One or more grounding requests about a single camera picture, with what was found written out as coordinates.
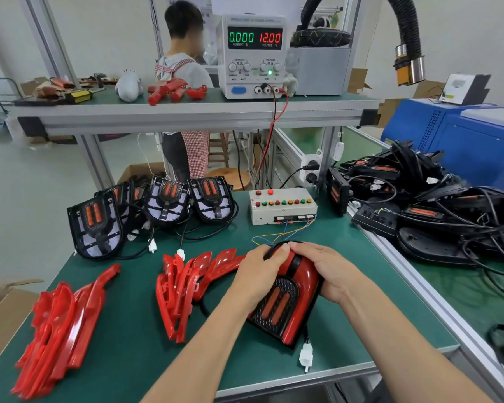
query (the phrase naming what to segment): blue power button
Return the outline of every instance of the blue power button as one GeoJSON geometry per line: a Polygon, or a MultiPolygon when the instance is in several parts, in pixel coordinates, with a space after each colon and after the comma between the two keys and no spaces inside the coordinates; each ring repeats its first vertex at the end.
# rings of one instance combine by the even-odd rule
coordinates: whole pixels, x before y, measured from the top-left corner
{"type": "Polygon", "coordinates": [[[247,88],[244,86],[234,86],[232,87],[233,94],[245,94],[247,92],[247,88]]]}

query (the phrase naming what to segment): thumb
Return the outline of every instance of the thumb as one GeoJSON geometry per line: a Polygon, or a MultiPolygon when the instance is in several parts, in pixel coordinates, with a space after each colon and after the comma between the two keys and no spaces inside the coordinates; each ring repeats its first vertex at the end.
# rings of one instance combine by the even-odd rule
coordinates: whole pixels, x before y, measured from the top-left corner
{"type": "Polygon", "coordinates": [[[296,254],[309,258],[312,263],[321,261],[321,251],[308,243],[289,242],[289,246],[296,254]]]}
{"type": "Polygon", "coordinates": [[[288,259],[289,250],[289,245],[284,243],[269,260],[272,260],[272,264],[275,264],[278,268],[288,259]]]}

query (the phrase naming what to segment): digital display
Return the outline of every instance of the digital display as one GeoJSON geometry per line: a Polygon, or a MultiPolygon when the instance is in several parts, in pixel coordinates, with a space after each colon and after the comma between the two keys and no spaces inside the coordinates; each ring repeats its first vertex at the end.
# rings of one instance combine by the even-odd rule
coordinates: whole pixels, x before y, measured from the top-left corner
{"type": "Polygon", "coordinates": [[[282,28],[228,27],[229,49],[282,49],[282,28]]]}

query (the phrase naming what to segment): forearm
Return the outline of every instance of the forearm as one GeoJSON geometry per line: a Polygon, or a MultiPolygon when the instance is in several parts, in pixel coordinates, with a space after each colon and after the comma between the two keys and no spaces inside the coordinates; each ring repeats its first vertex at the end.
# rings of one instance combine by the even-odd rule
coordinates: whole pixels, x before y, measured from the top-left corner
{"type": "Polygon", "coordinates": [[[226,361],[249,311],[230,290],[142,403],[203,403],[215,398],[226,361]]]}
{"type": "Polygon", "coordinates": [[[490,402],[434,349],[370,279],[348,283],[340,305],[396,403],[490,402]]]}

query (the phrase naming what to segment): person's left hand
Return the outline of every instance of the person's left hand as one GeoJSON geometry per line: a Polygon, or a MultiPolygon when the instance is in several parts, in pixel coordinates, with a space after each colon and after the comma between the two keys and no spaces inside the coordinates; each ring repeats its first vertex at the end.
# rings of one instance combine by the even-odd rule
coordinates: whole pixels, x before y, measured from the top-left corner
{"type": "Polygon", "coordinates": [[[233,297],[243,300],[247,312],[254,310],[256,305],[265,297],[275,282],[280,266],[289,256],[289,245],[283,244],[267,260],[263,256],[270,249],[262,244],[254,250],[250,250],[239,265],[237,274],[228,292],[233,297]]]}

